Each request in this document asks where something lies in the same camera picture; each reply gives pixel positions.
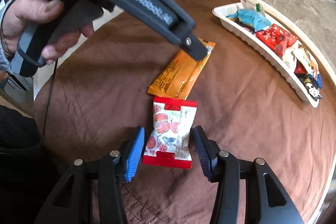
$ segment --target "bird illustration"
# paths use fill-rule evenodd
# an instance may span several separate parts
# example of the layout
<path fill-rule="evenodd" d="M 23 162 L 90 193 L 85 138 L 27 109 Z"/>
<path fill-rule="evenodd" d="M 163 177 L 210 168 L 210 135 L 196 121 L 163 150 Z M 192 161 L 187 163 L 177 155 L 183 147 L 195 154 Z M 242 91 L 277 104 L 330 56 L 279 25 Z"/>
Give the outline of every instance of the bird illustration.
<path fill-rule="evenodd" d="M 167 145 L 173 145 L 173 142 L 176 140 L 176 138 L 167 138 L 166 136 L 162 137 L 162 140 L 167 144 Z"/>

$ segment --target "black cord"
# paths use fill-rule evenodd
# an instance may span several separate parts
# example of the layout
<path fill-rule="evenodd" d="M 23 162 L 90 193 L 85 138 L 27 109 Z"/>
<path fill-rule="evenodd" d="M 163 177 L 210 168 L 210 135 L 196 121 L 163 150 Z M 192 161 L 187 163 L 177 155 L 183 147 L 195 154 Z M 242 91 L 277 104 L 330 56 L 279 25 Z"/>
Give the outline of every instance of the black cord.
<path fill-rule="evenodd" d="M 45 109 L 45 114 L 44 114 L 44 123 L 43 123 L 43 130 L 42 130 L 42 139 L 44 138 L 44 135 L 45 135 L 45 127 L 46 127 L 46 125 L 47 125 L 47 115 L 48 115 L 48 109 L 49 109 L 49 103 L 50 103 L 51 93 L 52 93 L 52 91 L 53 91 L 53 86 L 54 86 L 54 81 L 55 81 L 55 76 L 56 76 L 57 63 L 58 63 L 58 59 L 57 59 L 56 62 L 55 62 L 54 72 L 52 73 L 52 78 L 51 78 L 51 83 L 50 83 L 50 88 L 49 88 L 48 101 L 47 101 L 47 107 L 46 107 L 46 109 Z"/>

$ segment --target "white wrapper with fruit pattern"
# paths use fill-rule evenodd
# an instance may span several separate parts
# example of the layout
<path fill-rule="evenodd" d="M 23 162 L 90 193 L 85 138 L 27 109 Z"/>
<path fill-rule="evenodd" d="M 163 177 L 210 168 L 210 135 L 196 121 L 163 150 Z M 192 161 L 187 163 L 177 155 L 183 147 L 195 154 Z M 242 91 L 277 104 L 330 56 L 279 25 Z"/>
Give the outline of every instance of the white wrapper with fruit pattern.
<path fill-rule="evenodd" d="M 197 107 L 183 105 L 181 110 L 166 110 L 165 103 L 154 102 L 154 129 L 144 155 L 156 157 L 158 151 L 169 152 L 175 154 L 175 160 L 191 161 L 188 144 L 196 110 Z"/>

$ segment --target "blue ribbed fingertip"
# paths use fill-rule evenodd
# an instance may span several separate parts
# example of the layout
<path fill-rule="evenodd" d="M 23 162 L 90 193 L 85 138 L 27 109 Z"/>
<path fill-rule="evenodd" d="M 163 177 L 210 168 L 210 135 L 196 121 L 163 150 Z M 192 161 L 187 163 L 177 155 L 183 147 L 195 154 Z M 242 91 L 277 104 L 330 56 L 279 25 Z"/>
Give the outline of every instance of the blue ribbed fingertip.
<path fill-rule="evenodd" d="M 135 139 L 131 152 L 127 158 L 127 164 L 126 164 L 127 168 L 125 172 L 126 182 L 130 182 L 132 178 L 135 176 L 135 172 L 137 171 L 144 142 L 145 142 L 145 129 L 141 127 Z"/>
<path fill-rule="evenodd" d="M 208 178 L 210 181 L 212 178 L 211 172 L 211 159 L 205 149 L 203 142 L 198 134 L 198 132 L 194 134 L 195 139 L 195 147 L 198 155 L 199 162 L 201 163 L 201 167 L 203 170 L 203 174 Z"/>

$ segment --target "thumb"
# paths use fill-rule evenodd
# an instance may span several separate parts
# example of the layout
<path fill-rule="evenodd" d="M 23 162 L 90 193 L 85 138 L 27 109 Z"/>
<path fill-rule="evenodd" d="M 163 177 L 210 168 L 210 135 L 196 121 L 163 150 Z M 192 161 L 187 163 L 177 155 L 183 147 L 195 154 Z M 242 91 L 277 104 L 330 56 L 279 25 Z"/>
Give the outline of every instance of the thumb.
<path fill-rule="evenodd" d="M 48 23 L 60 15 L 64 4 L 60 0 L 17 0 L 10 8 L 19 25 L 32 21 L 38 24 Z"/>

